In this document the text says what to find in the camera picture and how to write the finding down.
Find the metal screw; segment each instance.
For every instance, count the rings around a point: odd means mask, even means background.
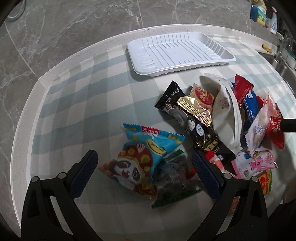
[[[254,182],[258,182],[259,179],[258,179],[257,177],[255,177],[255,176],[253,176],[253,177],[252,177],[252,181],[254,181]]]
[[[226,178],[226,179],[231,179],[232,178],[232,175],[230,174],[230,173],[225,173],[224,174],[224,177]]]
[[[38,181],[38,177],[37,176],[34,176],[32,177],[31,181],[34,183],[34,182],[37,182]]]
[[[59,179],[63,179],[63,178],[65,178],[65,176],[66,176],[66,173],[61,172],[61,173],[58,175],[58,178],[59,178]]]

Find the stainless steel sink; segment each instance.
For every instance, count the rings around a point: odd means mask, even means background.
[[[263,58],[265,58],[273,66],[273,68],[288,84],[294,96],[296,97],[296,75],[294,74],[293,70],[286,63],[275,60],[275,58],[272,55],[265,53],[259,54],[261,54]]]

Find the clear plastic snack bag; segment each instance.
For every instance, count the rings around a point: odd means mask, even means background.
[[[256,149],[262,142],[266,130],[270,125],[271,117],[278,115],[279,112],[276,109],[276,105],[268,93],[262,108],[245,135],[248,150],[251,156],[255,153]]]
[[[185,199],[201,190],[195,170],[189,171],[186,155],[180,149],[161,160],[152,179],[157,188],[156,199],[150,206],[152,209]]]

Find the cartoon panda illustration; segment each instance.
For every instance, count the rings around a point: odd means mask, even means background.
[[[156,196],[156,187],[148,183],[153,157],[144,144],[125,147],[116,160],[109,161],[99,169],[111,179],[128,189],[150,199]]]

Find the pink snack package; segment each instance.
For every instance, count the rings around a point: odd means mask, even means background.
[[[277,168],[270,151],[255,151],[253,156],[248,152],[239,152],[231,164],[240,179],[252,176],[256,172]]]

